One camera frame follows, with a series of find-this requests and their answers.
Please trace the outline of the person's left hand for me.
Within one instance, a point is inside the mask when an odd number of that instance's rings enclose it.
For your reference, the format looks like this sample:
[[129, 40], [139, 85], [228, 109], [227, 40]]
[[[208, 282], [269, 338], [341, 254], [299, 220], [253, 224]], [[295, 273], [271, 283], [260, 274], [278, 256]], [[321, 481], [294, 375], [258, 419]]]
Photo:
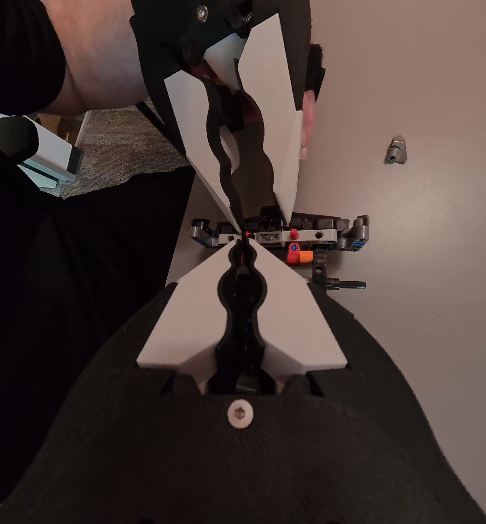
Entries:
[[301, 134], [300, 160], [306, 160], [308, 146], [312, 139], [315, 125], [316, 95], [314, 90], [304, 92], [303, 98], [303, 127]]

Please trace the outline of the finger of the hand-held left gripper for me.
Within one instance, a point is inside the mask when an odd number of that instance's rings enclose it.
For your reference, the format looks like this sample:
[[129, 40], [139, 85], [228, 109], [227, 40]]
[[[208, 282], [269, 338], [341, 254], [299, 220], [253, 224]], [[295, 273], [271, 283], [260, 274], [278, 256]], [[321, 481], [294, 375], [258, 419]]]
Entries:
[[187, 160], [226, 219], [236, 232], [241, 233], [239, 198], [236, 198], [236, 212], [233, 212], [229, 196], [223, 188], [224, 182], [229, 195], [236, 196], [232, 185], [232, 160], [223, 147], [220, 135], [221, 103], [216, 84], [183, 70], [166, 78], [164, 83]]
[[255, 25], [246, 39], [231, 34], [209, 47], [204, 60], [238, 88], [260, 114], [253, 132], [256, 167], [271, 183], [284, 225], [290, 225], [298, 187], [303, 111], [296, 109], [279, 14]]

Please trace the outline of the grey curved lego piece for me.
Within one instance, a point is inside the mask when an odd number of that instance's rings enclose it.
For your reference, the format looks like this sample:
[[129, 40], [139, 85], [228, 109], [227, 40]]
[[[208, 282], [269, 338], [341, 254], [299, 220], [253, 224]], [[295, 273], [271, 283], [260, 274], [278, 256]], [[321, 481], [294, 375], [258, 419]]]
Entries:
[[393, 137], [383, 163], [386, 165], [404, 165], [407, 162], [406, 140], [403, 135]]

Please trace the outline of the person's left forearm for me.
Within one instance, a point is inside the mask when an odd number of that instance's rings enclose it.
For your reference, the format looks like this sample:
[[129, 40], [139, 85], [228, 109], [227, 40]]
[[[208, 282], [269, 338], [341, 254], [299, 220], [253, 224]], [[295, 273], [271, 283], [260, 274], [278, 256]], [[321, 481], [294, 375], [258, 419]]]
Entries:
[[65, 56], [65, 79], [43, 113], [127, 108], [148, 98], [131, 1], [43, 1]]

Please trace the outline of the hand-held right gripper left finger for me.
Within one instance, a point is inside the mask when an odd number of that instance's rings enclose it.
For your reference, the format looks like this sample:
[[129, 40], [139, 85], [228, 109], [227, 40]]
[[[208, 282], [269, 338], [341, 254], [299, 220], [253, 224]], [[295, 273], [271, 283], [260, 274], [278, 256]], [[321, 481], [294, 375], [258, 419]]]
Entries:
[[201, 389], [217, 373], [216, 347], [233, 324], [242, 242], [231, 241], [179, 279], [142, 351], [140, 368], [192, 376]]

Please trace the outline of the lego car model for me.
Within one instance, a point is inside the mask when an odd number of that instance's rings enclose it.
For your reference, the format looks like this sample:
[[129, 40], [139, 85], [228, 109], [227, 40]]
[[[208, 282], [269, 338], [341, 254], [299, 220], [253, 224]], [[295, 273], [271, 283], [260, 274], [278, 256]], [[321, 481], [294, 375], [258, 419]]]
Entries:
[[280, 383], [261, 368], [265, 343], [257, 327], [257, 310], [265, 299], [266, 284], [253, 268], [256, 253], [249, 241], [255, 240], [303, 277], [324, 315], [322, 299], [317, 298], [319, 292], [326, 295], [329, 290], [366, 288], [363, 281], [328, 277], [327, 255], [361, 250], [369, 239], [369, 226], [367, 215], [358, 216], [350, 224], [347, 219], [306, 213], [294, 213], [290, 225], [284, 225], [274, 206], [263, 207], [258, 216], [246, 219], [242, 233], [228, 222], [212, 229], [207, 219], [192, 221], [190, 236], [204, 247], [222, 248], [234, 240], [242, 242], [233, 324], [216, 347], [218, 370], [207, 382], [209, 394], [268, 395], [279, 388]]

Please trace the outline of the white bar black end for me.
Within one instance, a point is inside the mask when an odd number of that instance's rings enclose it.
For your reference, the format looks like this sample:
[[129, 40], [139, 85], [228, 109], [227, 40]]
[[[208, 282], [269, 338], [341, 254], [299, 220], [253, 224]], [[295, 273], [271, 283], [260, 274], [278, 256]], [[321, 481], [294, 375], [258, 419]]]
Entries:
[[76, 180], [83, 153], [27, 116], [0, 114], [0, 151], [43, 192], [56, 197]]

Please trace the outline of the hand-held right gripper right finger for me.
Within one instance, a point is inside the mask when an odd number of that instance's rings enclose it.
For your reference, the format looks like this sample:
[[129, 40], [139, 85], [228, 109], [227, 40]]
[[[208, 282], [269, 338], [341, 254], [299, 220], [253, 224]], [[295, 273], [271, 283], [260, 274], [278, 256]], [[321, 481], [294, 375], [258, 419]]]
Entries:
[[253, 268], [266, 284], [257, 310], [265, 343], [261, 368], [283, 385], [292, 375], [345, 368], [347, 359], [306, 280], [255, 240], [249, 245], [256, 253]]

